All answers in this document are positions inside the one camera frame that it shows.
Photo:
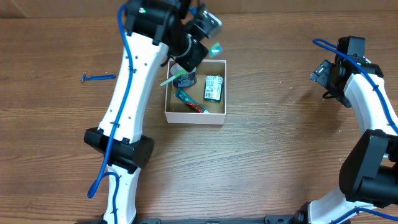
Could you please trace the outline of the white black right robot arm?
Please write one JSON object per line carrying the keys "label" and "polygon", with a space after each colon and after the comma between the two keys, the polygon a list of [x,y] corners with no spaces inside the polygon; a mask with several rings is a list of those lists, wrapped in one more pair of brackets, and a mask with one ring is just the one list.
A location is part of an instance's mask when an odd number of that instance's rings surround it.
{"label": "white black right robot arm", "polygon": [[302,205],[288,223],[349,223],[363,212],[396,221],[376,211],[397,204],[397,115],[384,74],[365,57],[362,37],[341,37],[337,44],[320,38],[312,42],[333,52],[335,60],[324,60],[310,79],[326,89],[323,99],[353,109],[361,137],[341,166],[338,186]]}

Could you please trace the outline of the blue disposable razor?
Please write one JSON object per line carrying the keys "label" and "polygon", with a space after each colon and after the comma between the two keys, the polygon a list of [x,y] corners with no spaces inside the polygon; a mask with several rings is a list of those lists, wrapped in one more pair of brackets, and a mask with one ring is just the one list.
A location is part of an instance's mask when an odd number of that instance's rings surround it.
{"label": "blue disposable razor", "polygon": [[100,81],[100,80],[112,80],[115,79],[116,75],[112,74],[112,75],[97,75],[97,76],[91,76],[88,77],[87,73],[84,72],[81,78],[81,82],[87,82],[87,81]]}

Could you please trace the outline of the green white soap bar pack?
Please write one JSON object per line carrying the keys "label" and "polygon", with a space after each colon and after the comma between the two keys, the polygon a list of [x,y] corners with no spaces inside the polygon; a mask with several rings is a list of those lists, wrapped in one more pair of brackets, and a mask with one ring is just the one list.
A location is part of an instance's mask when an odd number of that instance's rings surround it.
{"label": "green white soap bar pack", "polygon": [[204,100],[212,101],[215,103],[221,102],[221,97],[223,93],[223,77],[222,76],[214,76],[207,75],[205,77],[205,91],[204,91]]}

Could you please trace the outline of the green red toothpaste tube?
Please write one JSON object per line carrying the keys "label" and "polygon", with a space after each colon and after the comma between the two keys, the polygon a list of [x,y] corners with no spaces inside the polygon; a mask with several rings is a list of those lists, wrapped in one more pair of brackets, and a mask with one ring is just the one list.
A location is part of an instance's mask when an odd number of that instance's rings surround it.
{"label": "green red toothpaste tube", "polygon": [[189,96],[183,89],[178,88],[174,94],[180,101],[188,106],[192,111],[196,113],[208,114],[209,111],[199,105],[191,96]]}

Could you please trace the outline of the white green toothbrush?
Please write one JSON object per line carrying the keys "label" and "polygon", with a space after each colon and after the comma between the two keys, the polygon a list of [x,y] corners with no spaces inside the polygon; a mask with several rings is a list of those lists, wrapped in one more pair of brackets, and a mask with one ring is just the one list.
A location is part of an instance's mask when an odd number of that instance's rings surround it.
{"label": "white green toothbrush", "polygon": [[[217,55],[219,55],[220,53],[222,53],[222,48],[219,42],[215,43],[211,48],[210,48],[210,57],[215,57]],[[164,82],[162,82],[160,84],[160,86],[164,86],[166,84],[171,83],[172,81],[174,81],[176,78],[181,77],[182,75],[185,75],[187,73],[187,71],[185,71],[183,68],[178,70],[177,73],[175,75],[172,75],[170,78],[168,78],[167,80],[165,80]]]}

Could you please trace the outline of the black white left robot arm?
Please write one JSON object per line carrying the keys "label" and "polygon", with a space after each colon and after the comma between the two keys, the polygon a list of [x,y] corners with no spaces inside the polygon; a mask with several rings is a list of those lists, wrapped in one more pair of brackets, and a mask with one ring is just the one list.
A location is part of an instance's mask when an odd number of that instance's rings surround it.
{"label": "black white left robot arm", "polygon": [[154,149],[142,133],[144,113],[164,58],[192,71],[208,54],[201,44],[206,34],[195,29],[199,15],[184,24],[190,1],[128,1],[118,11],[123,59],[109,107],[84,142],[103,153],[103,163],[88,190],[93,198],[101,181],[109,179],[108,205],[99,223],[134,223],[138,178]]}

